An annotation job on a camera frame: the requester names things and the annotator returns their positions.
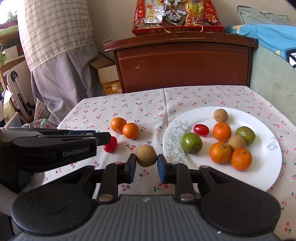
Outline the red cherry tomato front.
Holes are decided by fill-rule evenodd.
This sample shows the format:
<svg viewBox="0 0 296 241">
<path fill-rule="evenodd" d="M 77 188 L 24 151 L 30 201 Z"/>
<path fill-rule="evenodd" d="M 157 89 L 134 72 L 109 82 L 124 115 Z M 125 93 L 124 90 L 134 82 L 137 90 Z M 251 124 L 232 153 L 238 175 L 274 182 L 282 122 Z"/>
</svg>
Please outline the red cherry tomato front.
<svg viewBox="0 0 296 241">
<path fill-rule="evenodd" d="M 193 131 L 196 135 L 203 136 L 203 137 L 207 136 L 210 132 L 208 126 L 203 124 L 194 125 Z"/>
</svg>

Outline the brown kiwi plate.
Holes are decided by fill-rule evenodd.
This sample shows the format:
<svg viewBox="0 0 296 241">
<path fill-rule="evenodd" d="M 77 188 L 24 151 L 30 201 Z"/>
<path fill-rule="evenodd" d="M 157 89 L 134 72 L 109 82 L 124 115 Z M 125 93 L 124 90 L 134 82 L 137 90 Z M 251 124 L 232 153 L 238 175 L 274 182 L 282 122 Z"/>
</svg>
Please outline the brown kiwi plate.
<svg viewBox="0 0 296 241">
<path fill-rule="evenodd" d="M 236 149 L 239 149 L 239 148 L 243 148 L 243 149 L 246 148 L 245 139 L 240 135 L 232 136 L 228 141 L 228 145 L 232 152 L 234 152 Z"/>
<path fill-rule="evenodd" d="M 225 123 L 228 120 L 228 114 L 224 109 L 217 109 L 213 113 L 213 118 L 218 123 Z"/>
</svg>

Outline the patterned folded fabric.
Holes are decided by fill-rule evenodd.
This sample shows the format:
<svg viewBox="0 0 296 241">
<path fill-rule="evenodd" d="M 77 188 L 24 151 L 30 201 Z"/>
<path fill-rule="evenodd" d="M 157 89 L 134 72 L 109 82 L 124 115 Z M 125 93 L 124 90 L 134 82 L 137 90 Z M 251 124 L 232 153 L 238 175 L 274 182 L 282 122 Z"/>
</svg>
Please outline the patterned folded fabric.
<svg viewBox="0 0 296 241">
<path fill-rule="evenodd" d="M 48 111 L 47 107 L 38 98 L 36 100 L 37 102 L 35 107 L 34 119 L 22 125 L 22 128 L 56 128 L 57 126 L 49 121 L 49 117 L 51 116 L 51 114 Z"/>
</svg>

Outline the green lime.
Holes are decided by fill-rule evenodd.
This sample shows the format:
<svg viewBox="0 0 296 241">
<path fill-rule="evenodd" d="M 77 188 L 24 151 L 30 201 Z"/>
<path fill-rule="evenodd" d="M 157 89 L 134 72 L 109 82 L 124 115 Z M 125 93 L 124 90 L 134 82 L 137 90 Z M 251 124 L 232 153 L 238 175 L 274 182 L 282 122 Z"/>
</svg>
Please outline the green lime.
<svg viewBox="0 0 296 241">
<path fill-rule="evenodd" d="M 236 135 L 239 135 L 244 138 L 246 145 L 251 145 L 255 141 L 256 135 L 255 132 L 246 126 L 241 126 L 236 129 Z"/>
<path fill-rule="evenodd" d="M 181 138 L 181 146 L 188 154 L 197 154 L 203 147 L 202 139 L 195 133 L 186 133 Z"/>
</svg>

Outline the brown kiwi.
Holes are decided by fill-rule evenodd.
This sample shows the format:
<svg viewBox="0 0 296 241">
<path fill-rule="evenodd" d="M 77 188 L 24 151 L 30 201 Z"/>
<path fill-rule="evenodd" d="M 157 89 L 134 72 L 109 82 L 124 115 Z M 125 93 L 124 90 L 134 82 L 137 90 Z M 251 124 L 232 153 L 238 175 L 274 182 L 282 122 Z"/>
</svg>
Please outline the brown kiwi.
<svg viewBox="0 0 296 241">
<path fill-rule="evenodd" d="M 142 167 L 149 167 L 156 163 L 157 154 L 152 146 L 143 145 L 136 149 L 137 162 Z"/>
</svg>

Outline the white plate with drawing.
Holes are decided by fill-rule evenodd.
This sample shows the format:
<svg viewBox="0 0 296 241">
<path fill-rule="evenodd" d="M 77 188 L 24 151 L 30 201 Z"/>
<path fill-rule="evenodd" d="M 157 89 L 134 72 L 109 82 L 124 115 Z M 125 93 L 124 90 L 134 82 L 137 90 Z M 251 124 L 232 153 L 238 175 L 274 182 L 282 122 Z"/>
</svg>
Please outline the white plate with drawing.
<svg viewBox="0 0 296 241">
<path fill-rule="evenodd" d="M 172 164 L 185 164 L 190 169 L 198 169 L 202 165 L 207 165 L 258 189 L 269 190 L 281 170 L 280 145 L 272 131 L 262 121 L 248 113 L 225 108 L 229 116 L 227 123 L 231 127 L 233 135 L 236 129 L 241 126 L 251 128 L 256 135 L 254 143 L 247 146 L 252 154 L 253 162 L 246 171 L 238 171 L 230 163 L 216 164 L 210 159 L 210 147 L 217 142 L 211 133 L 202 138 L 203 148 L 199 153 L 187 154 L 184 152 L 181 147 L 182 136 L 192 132 L 196 124 L 212 128 L 216 124 L 213 118 L 215 110 L 217 110 L 215 106 L 196 108 L 181 114 L 169 124 L 163 137 L 163 152 L 166 160 Z"/>
</svg>

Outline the dark wooden cabinet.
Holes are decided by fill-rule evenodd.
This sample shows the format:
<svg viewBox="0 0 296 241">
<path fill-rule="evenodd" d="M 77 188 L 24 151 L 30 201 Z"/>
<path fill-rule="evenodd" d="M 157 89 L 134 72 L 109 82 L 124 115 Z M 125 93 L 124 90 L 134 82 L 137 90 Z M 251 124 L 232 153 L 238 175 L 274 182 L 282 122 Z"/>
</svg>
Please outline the dark wooden cabinet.
<svg viewBox="0 0 296 241">
<path fill-rule="evenodd" d="M 150 34 L 104 44 L 124 93 L 197 85 L 250 85 L 253 38 L 225 33 Z"/>
</svg>

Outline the orange mandarin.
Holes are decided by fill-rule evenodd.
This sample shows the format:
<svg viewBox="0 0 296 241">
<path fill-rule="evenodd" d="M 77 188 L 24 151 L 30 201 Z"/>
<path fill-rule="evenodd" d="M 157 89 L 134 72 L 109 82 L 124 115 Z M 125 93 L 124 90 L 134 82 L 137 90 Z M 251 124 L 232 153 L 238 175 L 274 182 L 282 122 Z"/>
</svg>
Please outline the orange mandarin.
<svg viewBox="0 0 296 241">
<path fill-rule="evenodd" d="M 123 127 L 123 135 L 130 139 L 130 140 L 134 140 L 138 137 L 139 135 L 139 127 L 138 125 L 136 125 L 135 123 L 127 123 L 124 127 Z"/>
<path fill-rule="evenodd" d="M 123 118 L 113 118 L 110 123 L 110 128 L 119 134 L 123 134 L 123 127 L 127 124 L 126 120 Z"/>
</svg>

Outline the red cherry tomato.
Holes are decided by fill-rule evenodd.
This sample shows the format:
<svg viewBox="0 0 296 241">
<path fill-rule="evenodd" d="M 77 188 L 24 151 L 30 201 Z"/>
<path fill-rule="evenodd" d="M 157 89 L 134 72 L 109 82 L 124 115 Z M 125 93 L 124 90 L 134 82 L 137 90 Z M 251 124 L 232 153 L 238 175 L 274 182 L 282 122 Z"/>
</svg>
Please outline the red cherry tomato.
<svg viewBox="0 0 296 241">
<path fill-rule="evenodd" d="M 203 137 L 207 136 L 210 132 L 208 126 L 203 124 L 194 125 L 193 131 L 196 135 L 203 136 Z"/>
<path fill-rule="evenodd" d="M 116 149 L 116 147 L 117 147 L 117 138 L 112 136 L 110 143 L 107 145 L 104 145 L 103 149 L 107 153 L 112 153 Z"/>
</svg>

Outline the green sofa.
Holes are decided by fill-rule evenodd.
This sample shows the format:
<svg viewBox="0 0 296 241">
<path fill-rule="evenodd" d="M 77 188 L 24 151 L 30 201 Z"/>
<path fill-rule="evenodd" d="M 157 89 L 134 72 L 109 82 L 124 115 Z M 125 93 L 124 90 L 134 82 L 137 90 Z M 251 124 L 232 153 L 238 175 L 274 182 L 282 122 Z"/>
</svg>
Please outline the green sofa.
<svg viewBox="0 0 296 241">
<path fill-rule="evenodd" d="M 243 24 L 291 25 L 287 15 L 265 13 L 242 5 L 236 10 Z M 250 88 L 295 123 L 295 70 L 262 45 L 253 52 Z"/>
</svg>

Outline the orange mandarin plate top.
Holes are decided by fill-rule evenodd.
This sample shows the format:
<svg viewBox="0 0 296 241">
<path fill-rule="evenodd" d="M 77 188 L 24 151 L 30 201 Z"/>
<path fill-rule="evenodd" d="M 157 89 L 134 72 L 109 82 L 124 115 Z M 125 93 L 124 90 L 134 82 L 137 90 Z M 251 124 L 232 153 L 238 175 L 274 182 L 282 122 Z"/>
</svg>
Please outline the orange mandarin plate top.
<svg viewBox="0 0 296 241">
<path fill-rule="evenodd" d="M 232 135 L 232 130 L 227 123 L 217 123 L 213 126 L 213 137 L 219 142 L 227 142 Z"/>
</svg>

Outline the red cherry tomato back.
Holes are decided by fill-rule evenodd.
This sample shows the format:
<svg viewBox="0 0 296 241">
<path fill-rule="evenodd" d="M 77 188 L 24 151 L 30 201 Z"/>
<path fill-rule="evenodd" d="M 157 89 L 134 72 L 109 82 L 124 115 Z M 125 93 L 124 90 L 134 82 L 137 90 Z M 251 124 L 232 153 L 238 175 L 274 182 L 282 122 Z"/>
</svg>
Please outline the red cherry tomato back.
<svg viewBox="0 0 296 241">
<path fill-rule="evenodd" d="M 107 153 L 112 153 L 116 149 L 116 147 L 117 147 L 117 138 L 112 136 L 110 143 L 107 145 L 104 145 L 103 149 Z"/>
</svg>

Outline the green lime on plate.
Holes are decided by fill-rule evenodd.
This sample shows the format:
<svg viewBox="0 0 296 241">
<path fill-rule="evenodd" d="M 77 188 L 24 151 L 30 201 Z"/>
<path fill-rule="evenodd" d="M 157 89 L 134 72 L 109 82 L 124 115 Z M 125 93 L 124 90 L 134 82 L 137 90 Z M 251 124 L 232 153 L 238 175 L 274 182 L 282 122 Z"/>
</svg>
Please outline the green lime on plate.
<svg viewBox="0 0 296 241">
<path fill-rule="evenodd" d="M 256 135 L 255 132 L 246 126 L 241 126 L 236 129 L 236 135 L 239 135 L 244 138 L 246 145 L 251 145 L 255 141 Z"/>
</svg>

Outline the orange mandarin plate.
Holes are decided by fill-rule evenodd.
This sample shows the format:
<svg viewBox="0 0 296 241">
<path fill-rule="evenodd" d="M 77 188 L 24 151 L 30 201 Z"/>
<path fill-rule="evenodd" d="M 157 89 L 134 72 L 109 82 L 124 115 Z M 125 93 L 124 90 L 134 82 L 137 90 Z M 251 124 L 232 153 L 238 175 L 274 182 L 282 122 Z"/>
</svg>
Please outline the orange mandarin plate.
<svg viewBox="0 0 296 241">
<path fill-rule="evenodd" d="M 210 158 L 217 164 L 224 164 L 231 159 L 231 148 L 225 142 L 214 143 L 209 150 Z"/>
<path fill-rule="evenodd" d="M 213 126 L 213 137 L 219 142 L 227 142 L 232 135 L 232 130 L 227 123 L 217 123 Z"/>
<path fill-rule="evenodd" d="M 248 149 L 238 148 L 231 156 L 231 165 L 238 171 L 245 171 L 252 165 L 252 154 Z"/>
</svg>

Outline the orange mandarin plate right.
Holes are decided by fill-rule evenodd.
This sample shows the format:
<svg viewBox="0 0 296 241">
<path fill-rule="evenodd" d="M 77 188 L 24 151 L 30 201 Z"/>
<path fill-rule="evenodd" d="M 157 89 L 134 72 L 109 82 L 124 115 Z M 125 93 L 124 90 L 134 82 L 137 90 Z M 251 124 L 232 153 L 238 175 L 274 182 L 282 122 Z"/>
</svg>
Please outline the orange mandarin plate right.
<svg viewBox="0 0 296 241">
<path fill-rule="evenodd" d="M 252 154 L 248 149 L 238 148 L 231 156 L 231 165 L 238 171 L 245 171 L 252 165 Z"/>
</svg>

